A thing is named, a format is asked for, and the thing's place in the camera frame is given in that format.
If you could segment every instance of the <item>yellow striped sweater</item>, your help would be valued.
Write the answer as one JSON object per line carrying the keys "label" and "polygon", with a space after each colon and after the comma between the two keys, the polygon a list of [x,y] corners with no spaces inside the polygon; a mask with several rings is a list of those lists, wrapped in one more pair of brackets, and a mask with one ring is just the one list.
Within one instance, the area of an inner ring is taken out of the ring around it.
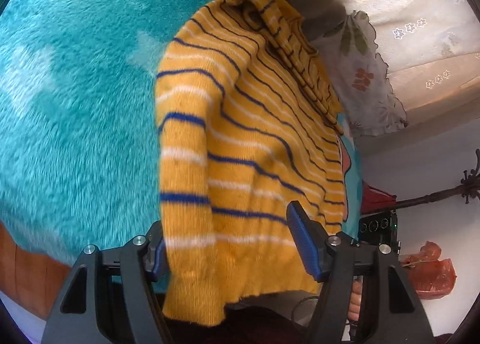
{"label": "yellow striped sweater", "polygon": [[214,325],[241,297],[319,289],[286,205],[341,229],[341,107],[301,21],[285,0],[215,0],[164,54],[155,106],[168,317]]}

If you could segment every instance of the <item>white wall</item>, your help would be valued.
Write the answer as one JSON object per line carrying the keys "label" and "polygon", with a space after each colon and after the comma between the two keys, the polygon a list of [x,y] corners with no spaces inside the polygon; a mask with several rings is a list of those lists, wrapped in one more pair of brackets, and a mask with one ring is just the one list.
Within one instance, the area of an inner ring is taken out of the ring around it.
{"label": "white wall", "polygon": [[[460,184],[463,170],[476,165],[480,119],[419,143],[363,159],[364,180],[397,195],[416,198]],[[469,205],[460,196],[398,210],[401,254],[416,253],[425,241],[451,258],[457,282],[450,295],[424,301],[435,335],[453,333],[480,291],[480,203]]]}

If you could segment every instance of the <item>blue gripper pad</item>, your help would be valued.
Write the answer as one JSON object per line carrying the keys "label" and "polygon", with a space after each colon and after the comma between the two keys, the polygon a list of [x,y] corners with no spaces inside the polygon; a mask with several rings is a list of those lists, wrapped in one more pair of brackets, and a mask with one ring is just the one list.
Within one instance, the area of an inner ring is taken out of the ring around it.
{"label": "blue gripper pad", "polygon": [[301,216],[303,220],[310,221],[298,202],[292,202],[287,206],[286,223],[289,226],[290,233],[292,233],[293,241],[297,246],[305,271],[318,282],[322,276],[322,270],[318,265],[318,249],[309,235]]}

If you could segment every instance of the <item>red fabric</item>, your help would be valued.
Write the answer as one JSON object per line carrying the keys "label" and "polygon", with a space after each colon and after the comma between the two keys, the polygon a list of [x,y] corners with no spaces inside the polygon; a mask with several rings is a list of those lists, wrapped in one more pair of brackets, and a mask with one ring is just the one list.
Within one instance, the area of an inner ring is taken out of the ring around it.
{"label": "red fabric", "polygon": [[360,208],[361,214],[392,206],[396,201],[397,197],[395,195],[371,187],[366,182],[363,182],[363,197]]}

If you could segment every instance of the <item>red plastic bag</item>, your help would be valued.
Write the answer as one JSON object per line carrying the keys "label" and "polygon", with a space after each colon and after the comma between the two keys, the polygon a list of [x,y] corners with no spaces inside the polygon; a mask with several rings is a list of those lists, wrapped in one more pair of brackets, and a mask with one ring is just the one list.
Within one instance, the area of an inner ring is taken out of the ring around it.
{"label": "red plastic bag", "polygon": [[420,253],[401,260],[413,288],[420,299],[438,299],[452,292],[455,286],[455,270],[449,258],[439,261],[442,250],[430,241]]}

